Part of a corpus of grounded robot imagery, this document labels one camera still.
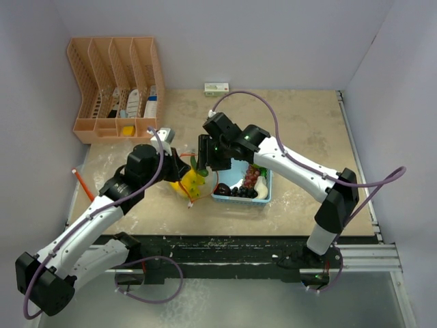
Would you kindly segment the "clear zip bag orange zipper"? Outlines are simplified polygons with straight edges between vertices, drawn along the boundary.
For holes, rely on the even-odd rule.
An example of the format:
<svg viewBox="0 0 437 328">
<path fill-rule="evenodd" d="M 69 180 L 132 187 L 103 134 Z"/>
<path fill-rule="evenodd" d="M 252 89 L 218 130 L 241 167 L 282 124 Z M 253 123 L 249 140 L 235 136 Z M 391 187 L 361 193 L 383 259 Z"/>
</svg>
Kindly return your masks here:
<svg viewBox="0 0 437 328">
<path fill-rule="evenodd" d="M 190 163 L 190 157 L 192 155 L 196 156 L 197 159 L 197 151 L 195 149 L 185 149 L 182 151 L 182 153 L 180 154 L 180 158 L 188 164 L 189 166 L 189 171 L 192 169 L 191 167 L 191 163 Z M 210 168 L 206 168 L 209 172 L 209 175 L 207 177 L 205 177 L 206 183 L 202 186 L 199 186 L 199 189 L 201 191 L 201 197 L 199 199 L 193 200 L 191 201 L 188 198 L 184 198 L 182 196 L 180 196 L 181 198 L 184 198 L 185 200 L 188 201 L 188 207 L 191 208 L 194 203 L 196 201 L 202 200 L 203 198 L 207 198 L 210 197 L 213 193 L 215 188 L 217 187 L 218 183 L 214 181 L 215 178 L 217 178 L 219 175 L 217 173 L 213 173 L 212 170 Z"/>
</svg>

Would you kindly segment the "yellow banana bunch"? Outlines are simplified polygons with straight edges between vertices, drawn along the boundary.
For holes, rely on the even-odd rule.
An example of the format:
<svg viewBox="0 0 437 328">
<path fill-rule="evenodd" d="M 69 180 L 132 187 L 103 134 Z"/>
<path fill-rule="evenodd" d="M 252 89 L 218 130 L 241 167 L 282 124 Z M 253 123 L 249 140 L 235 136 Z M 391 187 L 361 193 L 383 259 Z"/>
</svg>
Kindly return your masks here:
<svg viewBox="0 0 437 328">
<path fill-rule="evenodd" d="M 201 197 L 199 186 L 205 183 L 205 177 L 191 169 L 182 177 L 181 181 L 170 182 L 169 185 L 178 195 L 193 201 Z"/>
</svg>

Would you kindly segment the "white garlic toy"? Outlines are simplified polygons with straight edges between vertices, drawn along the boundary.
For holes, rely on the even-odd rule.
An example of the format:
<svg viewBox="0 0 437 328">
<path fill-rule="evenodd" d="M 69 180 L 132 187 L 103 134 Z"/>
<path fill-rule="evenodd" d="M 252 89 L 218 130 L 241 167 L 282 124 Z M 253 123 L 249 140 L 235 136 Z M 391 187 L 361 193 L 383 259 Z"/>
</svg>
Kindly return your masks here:
<svg viewBox="0 0 437 328">
<path fill-rule="evenodd" d="M 257 200 L 264 200 L 268 197 L 268 186 L 267 186 L 267 180 L 264 176 L 258 176 L 254 190 L 257 193 L 255 199 Z"/>
</svg>

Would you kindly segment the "green cucumber toy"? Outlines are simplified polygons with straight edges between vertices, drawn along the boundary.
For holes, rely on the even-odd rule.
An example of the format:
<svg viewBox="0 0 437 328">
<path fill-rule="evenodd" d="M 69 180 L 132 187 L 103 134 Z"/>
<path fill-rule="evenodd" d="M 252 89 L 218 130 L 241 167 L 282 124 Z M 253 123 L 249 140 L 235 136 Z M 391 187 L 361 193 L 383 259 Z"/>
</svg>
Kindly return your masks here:
<svg viewBox="0 0 437 328">
<path fill-rule="evenodd" d="M 197 167 L 197 159 L 196 159 L 195 155 L 192 155 L 190 157 L 190 163 L 191 163 L 191 167 L 192 167 L 193 171 L 197 175 L 202 176 L 202 177 L 207 177 L 209 175 L 209 172 L 208 172 L 207 169 L 198 169 L 198 167 Z"/>
</svg>

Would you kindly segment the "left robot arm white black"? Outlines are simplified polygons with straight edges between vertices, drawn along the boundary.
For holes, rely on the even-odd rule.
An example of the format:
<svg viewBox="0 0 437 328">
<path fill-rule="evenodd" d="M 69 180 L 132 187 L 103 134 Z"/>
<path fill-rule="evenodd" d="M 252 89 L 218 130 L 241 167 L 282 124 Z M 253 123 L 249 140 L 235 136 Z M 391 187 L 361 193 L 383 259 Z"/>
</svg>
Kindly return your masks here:
<svg viewBox="0 0 437 328">
<path fill-rule="evenodd" d="M 178 182 L 190 169 L 175 148 L 135 146 L 126 164 L 117 168 L 72 225 L 36 254 L 25 252 L 17 258 L 16 283 L 25 297 L 24 317 L 54 316 L 79 288 L 107 269 L 133 268 L 143 262 L 140 242 L 126 233 L 117 234 L 90 255 L 85 252 L 144 198 L 146 189 L 160 181 Z"/>
</svg>

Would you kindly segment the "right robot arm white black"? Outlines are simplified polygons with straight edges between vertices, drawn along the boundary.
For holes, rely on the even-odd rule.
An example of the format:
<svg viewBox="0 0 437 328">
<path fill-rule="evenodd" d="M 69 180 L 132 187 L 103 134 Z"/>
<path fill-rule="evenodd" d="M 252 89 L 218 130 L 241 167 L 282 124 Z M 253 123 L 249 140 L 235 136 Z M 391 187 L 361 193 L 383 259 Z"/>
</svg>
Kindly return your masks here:
<svg viewBox="0 0 437 328">
<path fill-rule="evenodd" d="M 323 167 L 282 147 L 276 137 L 250 124 L 241 129 L 224 113 L 211 113 L 199 136 L 198 167 L 213 171 L 231 168 L 233 161 L 265 167 L 299 186 L 321 204 L 315 226 L 303 252 L 310 267 L 328 259 L 328 248 L 343 232 L 346 221 L 359 201 L 356 174 Z"/>
</svg>

